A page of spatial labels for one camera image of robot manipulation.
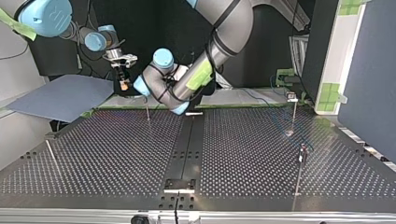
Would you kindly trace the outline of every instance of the metal optical table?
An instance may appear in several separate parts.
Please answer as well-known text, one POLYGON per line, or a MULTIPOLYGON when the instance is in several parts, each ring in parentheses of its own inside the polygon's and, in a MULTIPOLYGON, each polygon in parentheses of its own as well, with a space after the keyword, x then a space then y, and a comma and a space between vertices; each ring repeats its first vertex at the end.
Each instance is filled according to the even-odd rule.
POLYGON ((62 209, 396 213, 396 174, 307 109, 291 137, 282 107, 151 113, 96 111, 10 164, 0 172, 0 223, 62 209), (301 142, 314 151, 296 194, 301 142))

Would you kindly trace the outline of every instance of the white panel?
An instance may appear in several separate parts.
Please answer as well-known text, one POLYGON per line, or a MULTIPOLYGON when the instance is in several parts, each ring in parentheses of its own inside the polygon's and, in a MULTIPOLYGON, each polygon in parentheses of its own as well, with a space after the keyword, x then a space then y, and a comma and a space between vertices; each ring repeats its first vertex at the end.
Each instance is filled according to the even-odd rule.
POLYGON ((28 91, 44 85, 30 50, 19 35, 0 22, 0 170, 38 146, 50 132, 49 120, 1 108, 28 91))
POLYGON ((19 113, 0 119, 0 170, 42 143, 50 132, 49 122, 19 113))
MULTIPOLYGON (((26 42, 0 22, 0 59, 23 52, 26 42)), ((0 102, 45 84, 30 50, 13 59, 0 60, 0 102)))

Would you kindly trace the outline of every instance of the perforated breadboard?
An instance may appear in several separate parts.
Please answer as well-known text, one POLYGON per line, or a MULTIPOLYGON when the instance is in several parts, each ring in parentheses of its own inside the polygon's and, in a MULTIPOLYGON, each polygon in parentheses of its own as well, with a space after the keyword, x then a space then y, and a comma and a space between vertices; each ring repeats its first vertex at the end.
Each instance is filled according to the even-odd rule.
POLYGON ((99 111, 24 158, 0 181, 0 193, 48 196, 155 196, 182 118, 156 111, 99 111))
POLYGON ((394 175, 381 173, 388 168, 368 152, 346 144, 329 121, 299 110, 294 133, 287 137, 291 118, 288 107, 206 110, 200 194, 292 197, 299 148, 306 144, 315 151, 303 169, 300 196, 396 199, 394 175))

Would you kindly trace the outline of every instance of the light blue joint cap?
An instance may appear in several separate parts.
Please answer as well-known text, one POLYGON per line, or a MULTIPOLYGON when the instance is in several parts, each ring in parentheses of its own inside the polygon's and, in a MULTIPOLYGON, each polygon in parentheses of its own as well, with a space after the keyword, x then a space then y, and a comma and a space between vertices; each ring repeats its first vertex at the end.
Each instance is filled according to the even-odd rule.
POLYGON ((106 49, 106 38, 96 32, 89 33, 85 36, 85 46, 92 51, 106 49))
POLYGON ((157 49, 152 61, 154 61, 155 65, 163 69, 173 67, 174 65, 174 57, 169 49, 157 49))
POLYGON ((104 25, 98 27, 98 31, 113 31, 116 32, 116 28, 113 25, 104 25))
POLYGON ((143 81, 142 76, 139 76, 134 82, 134 89, 140 92, 144 96, 150 96, 149 88, 143 81))
POLYGON ((198 0, 187 0, 187 2, 188 2, 193 8, 195 8, 195 7, 197 6, 198 0))
POLYGON ((177 115, 182 115, 184 113, 184 111, 186 111, 187 107, 189 107, 190 102, 186 102, 184 104, 182 104, 181 106, 179 106, 176 109, 173 109, 172 112, 174 112, 177 115))
POLYGON ((67 30, 72 13, 69 0, 35 0, 21 11, 18 21, 35 29, 38 35, 55 37, 67 30))

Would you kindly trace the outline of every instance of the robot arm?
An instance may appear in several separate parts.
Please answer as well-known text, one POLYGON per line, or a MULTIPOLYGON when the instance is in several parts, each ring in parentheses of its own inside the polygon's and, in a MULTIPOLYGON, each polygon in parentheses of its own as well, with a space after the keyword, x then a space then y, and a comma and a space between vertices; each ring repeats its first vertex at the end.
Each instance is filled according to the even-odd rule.
POLYGON ((128 90, 130 85, 126 68, 132 67, 137 57, 122 53, 114 26, 101 26, 96 31, 77 25, 72 21, 73 10, 68 0, 3 0, 0 8, 15 21, 34 28, 38 35, 70 39, 92 51, 105 50, 104 58, 117 70, 121 89, 128 90))
POLYGON ((215 27, 213 40, 191 69, 174 88, 167 87, 164 75, 174 68, 172 53, 167 49, 155 52, 152 63, 136 80, 134 87, 176 114, 183 114, 190 97, 205 86, 213 71, 238 54, 248 42, 253 26, 253 9, 247 0, 187 0, 215 27))

